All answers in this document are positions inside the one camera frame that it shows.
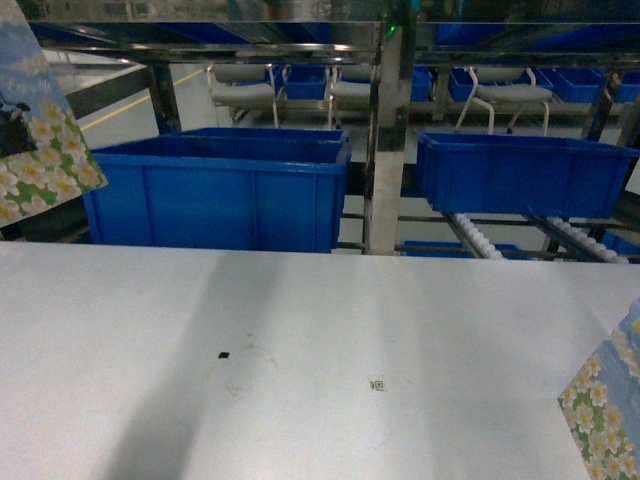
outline qr code sticker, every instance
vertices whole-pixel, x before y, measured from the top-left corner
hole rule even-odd
[[[371,390],[375,390],[376,392],[385,392],[387,390],[384,375],[369,375],[368,380]]]

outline green light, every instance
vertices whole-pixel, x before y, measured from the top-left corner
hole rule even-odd
[[[391,38],[393,34],[396,33],[397,29],[398,29],[397,25],[392,25],[389,31],[387,32],[387,34],[384,36],[384,38]]]

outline white table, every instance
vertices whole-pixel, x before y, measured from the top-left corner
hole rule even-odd
[[[3,243],[0,478],[587,479],[555,398],[638,296],[635,266]]]

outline floral card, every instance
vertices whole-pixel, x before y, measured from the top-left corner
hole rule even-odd
[[[640,299],[558,399],[593,480],[638,478]]]
[[[0,227],[106,184],[22,11],[0,1]]]

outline gray chair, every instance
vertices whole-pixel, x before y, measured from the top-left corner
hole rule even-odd
[[[493,134],[493,126],[495,122],[495,110],[493,108],[493,104],[520,104],[520,108],[513,117],[511,117],[511,121],[507,128],[507,132],[512,133],[513,126],[522,113],[524,106],[528,103],[534,103],[542,104],[544,107],[542,129],[543,135],[547,135],[547,129],[549,127],[549,104],[547,102],[551,100],[553,93],[550,90],[536,86],[536,76],[530,68],[483,67],[476,69],[475,67],[466,67],[465,70],[469,72],[469,75],[471,76],[473,87],[467,102],[464,104],[462,113],[458,118],[455,132],[460,131],[462,121],[469,110],[471,102],[477,103],[489,110],[489,135]],[[525,71],[529,76],[529,84],[483,85],[483,83],[512,82],[519,79]]]
[[[265,69],[269,72],[270,84],[264,83]],[[277,92],[273,69],[270,65],[211,65],[207,68],[207,81],[214,107],[227,106],[235,124],[236,110],[249,111],[271,108],[273,124],[279,128]],[[238,85],[245,82],[260,82],[251,85]],[[216,125],[220,126],[218,110]]]
[[[331,87],[329,89],[329,114],[327,128],[333,123],[333,112],[336,112],[336,124],[340,125],[340,110],[366,110],[369,108],[371,94],[371,66],[345,65],[333,69]]]

